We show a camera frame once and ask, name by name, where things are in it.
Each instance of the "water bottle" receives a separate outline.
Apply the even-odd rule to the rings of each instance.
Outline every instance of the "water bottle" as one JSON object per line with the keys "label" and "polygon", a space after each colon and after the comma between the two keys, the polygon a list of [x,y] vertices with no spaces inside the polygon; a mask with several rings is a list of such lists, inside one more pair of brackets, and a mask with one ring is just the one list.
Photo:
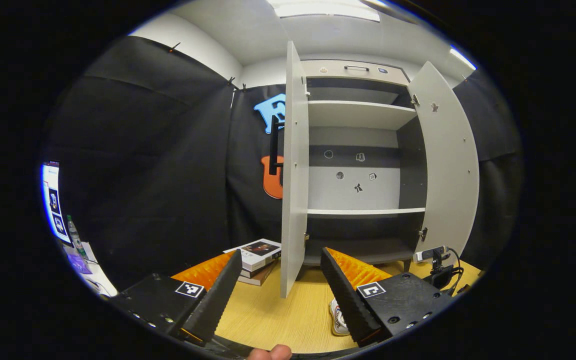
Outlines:
{"label": "water bottle", "polygon": [[86,255],[86,250],[84,250],[84,245],[82,245],[82,240],[80,240],[80,233],[77,232],[75,223],[73,223],[73,218],[71,215],[66,215],[66,218],[68,219],[68,232],[70,233],[75,249],[77,249],[77,252],[82,258],[89,260],[88,255]]}

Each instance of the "finger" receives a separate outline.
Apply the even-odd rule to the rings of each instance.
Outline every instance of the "finger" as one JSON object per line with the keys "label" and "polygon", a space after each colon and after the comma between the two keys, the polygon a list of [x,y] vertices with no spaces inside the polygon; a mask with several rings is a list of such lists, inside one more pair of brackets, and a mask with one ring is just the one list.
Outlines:
{"label": "finger", "polygon": [[270,350],[272,360],[288,360],[293,356],[293,351],[286,345],[277,344]]}
{"label": "finger", "polygon": [[274,359],[270,357],[270,353],[268,351],[262,350],[260,348],[254,348],[252,349],[252,351],[250,351],[247,360],[274,360]]}

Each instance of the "computer screen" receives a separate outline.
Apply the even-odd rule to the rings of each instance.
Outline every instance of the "computer screen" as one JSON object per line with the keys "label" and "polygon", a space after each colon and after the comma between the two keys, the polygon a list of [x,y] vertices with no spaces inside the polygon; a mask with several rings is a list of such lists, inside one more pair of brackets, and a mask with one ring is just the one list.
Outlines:
{"label": "computer screen", "polygon": [[68,237],[66,215],[62,213],[59,194],[59,162],[46,161],[41,166],[43,203],[50,228],[55,237],[67,244],[72,244]]}

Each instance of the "book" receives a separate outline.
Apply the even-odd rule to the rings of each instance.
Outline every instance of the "book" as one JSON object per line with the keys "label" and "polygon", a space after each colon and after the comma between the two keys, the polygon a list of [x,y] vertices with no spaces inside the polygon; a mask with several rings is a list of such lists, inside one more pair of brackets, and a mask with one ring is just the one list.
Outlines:
{"label": "book", "polygon": [[282,244],[269,239],[259,239],[224,250],[224,253],[230,253],[237,249],[241,249],[241,268],[253,272],[278,259],[282,253]]}
{"label": "book", "polygon": [[264,266],[262,271],[260,271],[255,276],[252,276],[251,278],[240,276],[238,280],[242,283],[257,285],[258,287],[260,287],[266,281],[270,273],[273,271],[273,268],[275,267],[276,263],[277,263],[276,261],[273,261],[267,266]]}
{"label": "book", "polygon": [[272,266],[273,262],[270,262],[270,264],[266,264],[264,265],[262,268],[258,268],[255,271],[248,271],[247,269],[241,269],[241,273],[239,274],[240,276],[243,276],[244,278],[252,278],[253,276],[259,274],[260,272],[264,271],[264,269],[266,269],[269,266]]}

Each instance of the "cabinet drawer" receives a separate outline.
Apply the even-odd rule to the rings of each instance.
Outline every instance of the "cabinet drawer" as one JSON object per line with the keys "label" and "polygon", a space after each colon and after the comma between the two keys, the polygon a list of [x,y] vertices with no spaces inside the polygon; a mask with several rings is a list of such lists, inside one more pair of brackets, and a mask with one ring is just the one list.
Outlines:
{"label": "cabinet drawer", "polygon": [[409,84],[402,69],[382,64],[346,60],[301,60],[301,66],[308,78],[354,78],[403,86]]}

